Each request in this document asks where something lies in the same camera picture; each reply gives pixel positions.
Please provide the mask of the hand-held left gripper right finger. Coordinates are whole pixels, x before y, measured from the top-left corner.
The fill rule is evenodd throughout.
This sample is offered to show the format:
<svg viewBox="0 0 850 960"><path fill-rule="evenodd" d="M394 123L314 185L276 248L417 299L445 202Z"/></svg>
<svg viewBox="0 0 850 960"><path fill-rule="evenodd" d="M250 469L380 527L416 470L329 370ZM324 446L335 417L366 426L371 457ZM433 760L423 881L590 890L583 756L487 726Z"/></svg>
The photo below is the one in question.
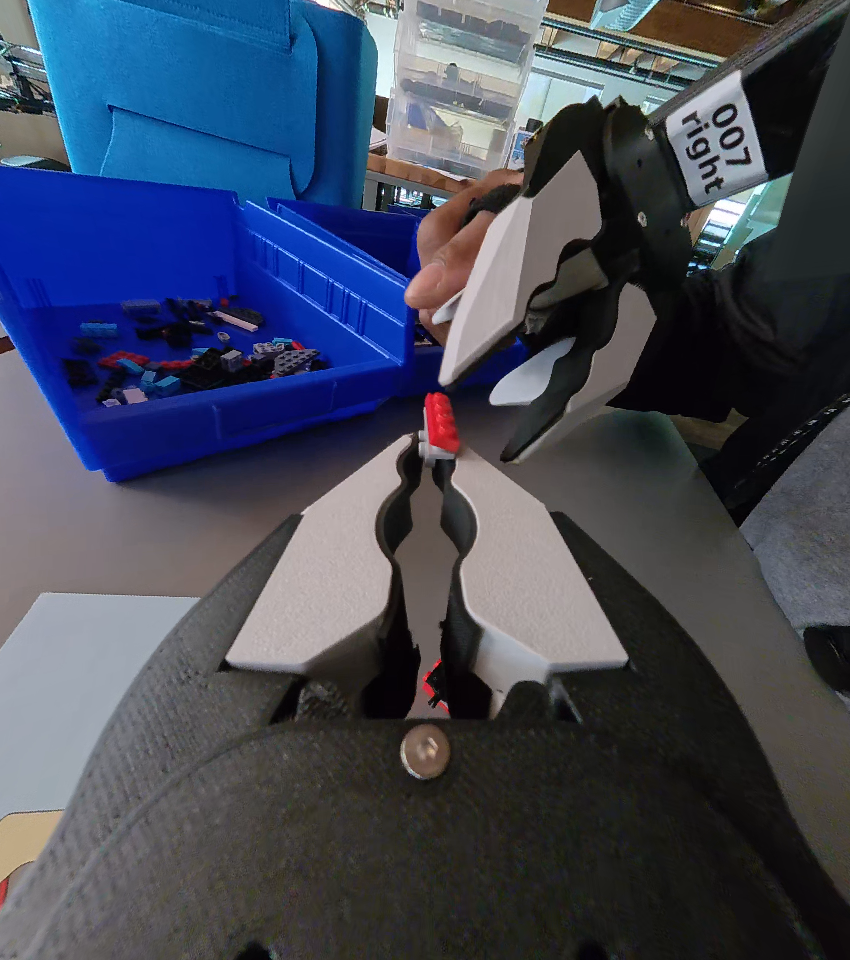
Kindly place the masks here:
<svg viewBox="0 0 850 960"><path fill-rule="evenodd" d="M477 453L436 461L457 551L442 624L453 718L493 718L525 682L622 669L628 655L546 506Z"/></svg>

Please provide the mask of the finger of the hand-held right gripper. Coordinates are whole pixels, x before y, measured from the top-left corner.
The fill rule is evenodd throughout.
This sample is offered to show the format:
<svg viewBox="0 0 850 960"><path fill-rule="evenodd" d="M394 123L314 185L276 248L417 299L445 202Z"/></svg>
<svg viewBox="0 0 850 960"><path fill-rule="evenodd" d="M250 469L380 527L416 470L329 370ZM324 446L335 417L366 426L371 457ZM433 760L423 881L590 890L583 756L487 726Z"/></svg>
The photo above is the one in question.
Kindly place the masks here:
<svg viewBox="0 0 850 960"><path fill-rule="evenodd" d="M451 388L514 335L535 291L557 279L565 247L593 241L601 226L599 188L578 150L534 196L503 210L455 303L439 385Z"/></svg>
<svg viewBox="0 0 850 960"><path fill-rule="evenodd" d="M620 282L588 294L574 342L551 363L544 390L518 418L501 461L523 464L595 418L628 385L655 323L637 285Z"/></svg>

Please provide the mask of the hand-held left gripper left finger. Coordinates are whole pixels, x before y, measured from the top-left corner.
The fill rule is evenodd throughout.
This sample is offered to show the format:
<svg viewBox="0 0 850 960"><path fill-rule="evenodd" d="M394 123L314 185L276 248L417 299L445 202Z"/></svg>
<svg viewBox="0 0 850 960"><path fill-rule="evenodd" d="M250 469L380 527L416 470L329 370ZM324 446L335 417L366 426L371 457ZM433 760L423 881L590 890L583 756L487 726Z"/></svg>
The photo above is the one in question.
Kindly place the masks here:
<svg viewBox="0 0 850 960"><path fill-rule="evenodd" d="M304 510L226 655L332 685L369 718L405 718L419 649L396 552L412 528L418 438L401 437Z"/></svg>

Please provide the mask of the blue plastic bin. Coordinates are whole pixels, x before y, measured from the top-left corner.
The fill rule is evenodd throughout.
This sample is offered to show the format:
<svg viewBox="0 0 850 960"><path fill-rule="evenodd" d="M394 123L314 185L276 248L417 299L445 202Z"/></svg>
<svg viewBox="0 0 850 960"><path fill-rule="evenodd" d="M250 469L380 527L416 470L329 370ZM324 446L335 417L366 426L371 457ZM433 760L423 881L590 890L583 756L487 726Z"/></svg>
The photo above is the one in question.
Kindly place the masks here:
<svg viewBox="0 0 850 960"><path fill-rule="evenodd" d="M404 278L290 211L225 191L0 167L0 321L83 465L125 481L375 410L407 386ZM263 316L234 349L273 337L318 351L319 370L108 409L107 372L72 386L64 362L113 352L183 362L143 341L129 301L219 300Z"/></svg>
<svg viewBox="0 0 850 960"><path fill-rule="evenodd" d="M391 272L408 282L419 269L417 234L420 222L429 211L376 212L276 198L270 198L267 203L272 212L294 226L371 263L382 272ZM405 398L437 391L441 353L439 346L414 348L397 396Z"/></svg>

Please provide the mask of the red toy plate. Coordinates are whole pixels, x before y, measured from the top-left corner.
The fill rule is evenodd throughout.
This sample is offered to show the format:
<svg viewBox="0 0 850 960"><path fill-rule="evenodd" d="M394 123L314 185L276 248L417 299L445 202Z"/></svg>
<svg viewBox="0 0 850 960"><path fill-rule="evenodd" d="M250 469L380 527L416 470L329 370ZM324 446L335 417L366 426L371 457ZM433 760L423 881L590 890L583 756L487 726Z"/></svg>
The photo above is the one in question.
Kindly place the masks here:
<svg viewBox="0 0 850 960"><path fill-rule="evenodd" d="M428 393L424 399L423 416L423 429L428 431L431 442L458 455L461 444L449 397L442 392Z"/></svg>

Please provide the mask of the person's right forearm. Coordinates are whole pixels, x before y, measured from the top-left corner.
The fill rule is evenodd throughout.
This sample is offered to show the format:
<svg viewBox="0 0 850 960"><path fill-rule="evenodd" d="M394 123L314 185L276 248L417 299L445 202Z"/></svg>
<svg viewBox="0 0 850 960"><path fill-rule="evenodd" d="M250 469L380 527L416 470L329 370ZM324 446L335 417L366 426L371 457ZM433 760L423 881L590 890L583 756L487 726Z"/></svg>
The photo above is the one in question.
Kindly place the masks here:
<svg viewBox="0 0 850 960"><path fill-rule="evenodd" d="M801 382L815 397L850 387L850 273L775 279L774 239L650 295L656 323L613 409L718 424L765 414Z"/></svg>

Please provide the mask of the grey desk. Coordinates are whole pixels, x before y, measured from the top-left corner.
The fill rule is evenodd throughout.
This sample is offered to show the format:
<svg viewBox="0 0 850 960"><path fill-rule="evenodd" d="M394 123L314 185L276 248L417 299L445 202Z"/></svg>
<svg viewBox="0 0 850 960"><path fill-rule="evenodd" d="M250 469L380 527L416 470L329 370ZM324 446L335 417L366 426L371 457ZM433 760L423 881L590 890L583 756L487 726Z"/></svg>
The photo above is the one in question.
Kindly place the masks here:
<svg viewBox="0 0 850 960"><path fill-rule="evenodd" d="M0 355L0 649L43 594L198 598L421 419L411 400L123 485L87 472L15 352ZM850 716L808 666L674 426L613 412L509 476L572 519L724 679L850 902Z"/></svg>

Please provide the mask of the person's right hand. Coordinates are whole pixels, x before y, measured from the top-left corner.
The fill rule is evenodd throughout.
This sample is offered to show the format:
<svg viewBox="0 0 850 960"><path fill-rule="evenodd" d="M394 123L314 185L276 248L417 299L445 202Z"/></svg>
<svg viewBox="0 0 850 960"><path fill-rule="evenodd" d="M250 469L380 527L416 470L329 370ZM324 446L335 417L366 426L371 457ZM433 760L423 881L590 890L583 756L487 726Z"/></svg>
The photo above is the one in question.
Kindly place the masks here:
<svg viewBox="0 0 850 960"><path fill-rule="evenodd" d="M449 324L434 322L435 313L467 284L484 236L495 213L479 210L463 221L490 193L503 187L521 189L523 171L500 169L468 183L441 208L421 222L417 235L420 269L407 285L406 305L418 313L419 324L440 345L447 342Z"/></svg>

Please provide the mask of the small printed card box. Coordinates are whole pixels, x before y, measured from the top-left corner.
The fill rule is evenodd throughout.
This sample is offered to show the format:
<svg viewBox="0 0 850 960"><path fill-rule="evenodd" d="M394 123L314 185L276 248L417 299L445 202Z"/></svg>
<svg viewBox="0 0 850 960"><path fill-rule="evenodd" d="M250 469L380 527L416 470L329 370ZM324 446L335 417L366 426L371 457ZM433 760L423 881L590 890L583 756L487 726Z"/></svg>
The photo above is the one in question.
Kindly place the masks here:
<svg viewBox="0 0 850 960"><path fill-rule="evenodd" d="M509 171L523 171L526 165L526 153L528 144L536 136L538 130L543 126L541 120L529 118L525 124L516 133L508 154L506 169Z"/></svg>

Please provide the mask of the wooden table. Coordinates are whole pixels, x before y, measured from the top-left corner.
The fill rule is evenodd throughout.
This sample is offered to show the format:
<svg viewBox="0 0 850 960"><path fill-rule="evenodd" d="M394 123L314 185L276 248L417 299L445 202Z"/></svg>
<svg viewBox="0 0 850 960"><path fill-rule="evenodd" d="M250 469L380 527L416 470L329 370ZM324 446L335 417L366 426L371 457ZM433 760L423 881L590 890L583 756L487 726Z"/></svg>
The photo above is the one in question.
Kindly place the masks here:
<svg viewBox="0 0 850 960"><path fill-rule="evenodd" d="M361 208L365 211L431 211L441 207L473 181L413 163L370 153Z"/></svg>

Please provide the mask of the stack of clear plastic bins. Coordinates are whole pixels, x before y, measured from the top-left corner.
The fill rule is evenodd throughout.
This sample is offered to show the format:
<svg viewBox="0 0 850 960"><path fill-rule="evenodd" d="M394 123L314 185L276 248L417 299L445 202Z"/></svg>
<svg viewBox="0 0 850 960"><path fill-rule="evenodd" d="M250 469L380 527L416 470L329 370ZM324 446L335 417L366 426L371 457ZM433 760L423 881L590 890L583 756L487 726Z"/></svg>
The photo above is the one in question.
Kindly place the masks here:
<svg viewBox="0 0 850 960"><path fill-rule="evenodd" d="M546 1L407 1L398 17L387 156L477 180L502 168Z"/></svg>

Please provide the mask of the large pile of toy bricks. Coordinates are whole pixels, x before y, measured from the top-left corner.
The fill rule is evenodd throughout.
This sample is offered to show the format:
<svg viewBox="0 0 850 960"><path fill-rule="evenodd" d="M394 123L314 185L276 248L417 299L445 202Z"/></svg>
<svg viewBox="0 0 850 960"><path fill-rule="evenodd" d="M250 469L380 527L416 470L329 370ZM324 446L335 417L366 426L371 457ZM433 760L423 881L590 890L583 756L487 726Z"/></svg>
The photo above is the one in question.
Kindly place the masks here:
<svg viewBox="0 0 850 960"><path fill-rule="evenodd" d="M82 317L57 361L96 407L116 408L328 370L331 361L282 336L237 295L132 298Z"/></svg>

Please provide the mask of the pale instruction booklet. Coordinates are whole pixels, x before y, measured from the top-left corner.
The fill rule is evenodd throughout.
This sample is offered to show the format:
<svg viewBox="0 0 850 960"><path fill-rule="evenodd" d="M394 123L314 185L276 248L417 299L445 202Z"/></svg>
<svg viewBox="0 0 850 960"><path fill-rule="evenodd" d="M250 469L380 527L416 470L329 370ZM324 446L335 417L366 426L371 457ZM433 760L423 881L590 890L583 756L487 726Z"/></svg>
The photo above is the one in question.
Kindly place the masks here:
<svg viewBox="0 0 850 960"><path fill-rule="evenodd" d="M47 844L131 681L196 601L46 593L1 647L0 898Z"/></svg>

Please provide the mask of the blue felt bag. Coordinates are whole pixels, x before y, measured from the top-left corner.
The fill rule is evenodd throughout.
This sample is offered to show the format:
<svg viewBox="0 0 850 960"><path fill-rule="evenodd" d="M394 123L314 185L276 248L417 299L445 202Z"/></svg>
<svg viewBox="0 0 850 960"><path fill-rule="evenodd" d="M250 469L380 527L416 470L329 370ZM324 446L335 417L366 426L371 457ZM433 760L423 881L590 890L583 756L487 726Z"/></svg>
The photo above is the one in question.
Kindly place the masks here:
<svg viewBox="0 0 850 960"><path fill-rule="evenodd" d="M365 24L289 1L28 4L71 171L359 209Z"/></svg>

